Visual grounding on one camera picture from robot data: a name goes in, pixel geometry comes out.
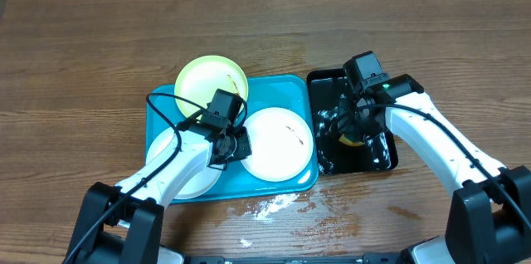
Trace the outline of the yellow-green plate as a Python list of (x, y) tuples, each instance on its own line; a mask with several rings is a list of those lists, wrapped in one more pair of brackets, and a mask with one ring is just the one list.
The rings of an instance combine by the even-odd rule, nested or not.
[(244, 71), (224, 56), (200, 56), (190, 61), (178, 74), (174, 95), (202, 107), (221, 89), (248, 99), (249, 86)]

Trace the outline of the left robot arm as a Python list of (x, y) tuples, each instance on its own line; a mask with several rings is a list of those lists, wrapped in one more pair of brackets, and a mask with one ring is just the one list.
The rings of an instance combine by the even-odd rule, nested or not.
[(183, 187), (205, 169), (224, 170), (251, 155), (245, 127), (181, 122), (173, 136), (137, 173), (86, 192), (66, 263), (181, 262), (160, 247), (163, 215)]

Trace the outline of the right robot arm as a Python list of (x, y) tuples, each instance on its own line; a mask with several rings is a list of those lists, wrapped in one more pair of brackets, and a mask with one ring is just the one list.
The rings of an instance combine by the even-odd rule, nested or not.
[(402, 251), (403, 263), (516, 263), (530, 257), (530, 171), (506, 168), (471, 143), (409, 75), (348, 75), (353, 104), (334, 122), (352, 141), (387, 130), (451, 196), (444, 235)]

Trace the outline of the white plate with pink rim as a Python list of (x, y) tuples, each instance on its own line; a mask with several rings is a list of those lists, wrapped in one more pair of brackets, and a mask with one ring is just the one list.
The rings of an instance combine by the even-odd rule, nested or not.
[(259, 110), (244, 124), (251, 155), (241, 161), (253, 176), (283, 182), (300, 174), (314, 150), (307, 123), (292, 110), (270, 107)]

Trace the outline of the green yellow sponge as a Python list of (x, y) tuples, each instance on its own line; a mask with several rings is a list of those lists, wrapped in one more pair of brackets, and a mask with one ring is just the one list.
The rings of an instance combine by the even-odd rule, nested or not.
[(339, 137), (339, 142), (341, 144), (344, 144), (344, 145), (347, 145), (347, 146), (351, 146), (351, 147), (358, 147), (358, 146), (365, 145), (365, 143), (364, 143), (362, 138), (360, 138), (356, 134), (351, 134), (351, 133), (343, 133), (343, 134), (341, 134), (340, 137)]

